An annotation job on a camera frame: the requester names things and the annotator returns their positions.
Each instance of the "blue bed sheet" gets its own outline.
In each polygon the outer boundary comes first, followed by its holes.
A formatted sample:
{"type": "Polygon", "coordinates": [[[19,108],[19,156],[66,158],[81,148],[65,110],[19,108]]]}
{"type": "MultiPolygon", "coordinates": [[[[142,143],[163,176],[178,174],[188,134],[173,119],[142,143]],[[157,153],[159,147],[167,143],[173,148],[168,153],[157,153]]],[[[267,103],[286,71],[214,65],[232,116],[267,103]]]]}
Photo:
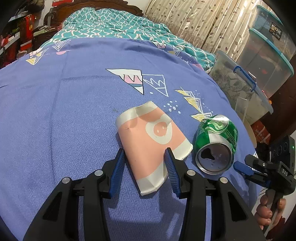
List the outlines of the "blue bed sheet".
{"type": "MultiPolygon", "coordinates": [[[[255,152],[224,93],[196,60],[177,51],[150,41],[76,38],[0,70],[0,216],[19,240],[63,177],[86,177],[115,157],[122,146],[117,116],[147,101],[159,106],[190,142],[200,118],[223,114],[238,129],[235,161],[244,162],[255,152]],[[140,70],[143,93],[106,69],[140,70]],[[198,108],[184,98],[188,96],[198,108]]],[[[194,153],[185,162],[200,173],[194,153]]],[[[233,168],[223,176],[246,203],[256,199],[256,188],[233,168]]],[[[176,198],[169,180],[157,192],[140,196],[125,167],[120,193],[104,201],[110,238],[178,240],[185,203],[176,198]]],[[[205,240],[210,240],[210,217],[207,198],[205,240]]],[[[79,220],[82,230],[82,213],[79,220]]]]}

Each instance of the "green can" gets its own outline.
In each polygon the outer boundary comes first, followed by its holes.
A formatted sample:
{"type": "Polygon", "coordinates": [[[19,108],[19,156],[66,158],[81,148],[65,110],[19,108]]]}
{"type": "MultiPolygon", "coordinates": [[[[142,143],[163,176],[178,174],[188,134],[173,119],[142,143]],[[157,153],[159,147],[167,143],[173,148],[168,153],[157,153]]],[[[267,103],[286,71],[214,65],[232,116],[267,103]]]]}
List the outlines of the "green can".
{"type": "Polygon", "coordinates": [[[226,116],[214,115],[203,119],[194,145],[196,165],[212,175],[228,170],[234,161],[237,138],[237,129],[226,116]]]}

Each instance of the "wooden headboard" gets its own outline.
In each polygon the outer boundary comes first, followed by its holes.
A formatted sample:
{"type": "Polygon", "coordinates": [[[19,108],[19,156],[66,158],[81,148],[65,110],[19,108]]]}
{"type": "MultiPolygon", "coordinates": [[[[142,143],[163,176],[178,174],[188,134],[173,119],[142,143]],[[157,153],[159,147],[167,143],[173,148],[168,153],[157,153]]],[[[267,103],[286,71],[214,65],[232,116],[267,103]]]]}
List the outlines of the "wooden headboard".
{"type": "Polygon", "coordinates": [[[143,16],[142,10],[136,6],[128,5],[123,0],[74,0],[72,3],[62,3],[50,9],[44,17],[44,24],[47,25],[48,17],[51,16],[50,25],[59,26],[72,13],[83,7],[93,7],[96,10],[101,8],[112,8],[130,12],[136,16],[143,16]]]}

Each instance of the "silver screw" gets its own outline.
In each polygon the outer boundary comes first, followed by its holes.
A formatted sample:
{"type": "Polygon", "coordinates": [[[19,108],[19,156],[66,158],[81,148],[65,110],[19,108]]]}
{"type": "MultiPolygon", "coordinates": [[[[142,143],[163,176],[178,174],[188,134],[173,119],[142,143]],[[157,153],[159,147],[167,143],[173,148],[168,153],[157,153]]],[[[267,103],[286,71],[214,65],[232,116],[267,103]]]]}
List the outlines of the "silver screw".
{"type": "Polygon", "coordinates": [[[64,177],[62,179],[62,183],[64,183],[64,184],[67,184],[69,181],[70,181],[70,178],[68,178],[68,177],[64,177]]]}
{"type": "Polygon", "coordinates": [[[96,176],[102,176],[102,175],[103,175],[103,171],[102,171],[102,170],[96,170],[96,171],[94,172],[94,174],[95,174],[96,176]]]}
{"type": "Polygon", "coordinates": [[[195,171],[193,171],[193,170],[188,170],[188,171],[187,171],[187,174],[188,174],[189,176],[194,176],[194,175],[195,175],[195,171]]]}
{"type": "Polygon", "coordinates": [[[220,178],[220,182],[222,182],[222,183],[228,183],[228,179],[225,178],[225,177],[221,177],[220,178]]]}

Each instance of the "curtain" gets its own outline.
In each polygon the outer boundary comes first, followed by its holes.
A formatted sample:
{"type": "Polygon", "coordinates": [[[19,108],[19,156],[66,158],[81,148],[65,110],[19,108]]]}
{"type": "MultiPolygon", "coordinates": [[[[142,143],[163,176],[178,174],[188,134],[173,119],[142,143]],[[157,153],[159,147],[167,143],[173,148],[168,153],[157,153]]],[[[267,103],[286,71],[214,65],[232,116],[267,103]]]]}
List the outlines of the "curtain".
{"type": "Polygon", "coordinates": [[[262,0],[151,0],[145,17],[164,23],[173,34],[210,53],[237,60],[262,0]]]}

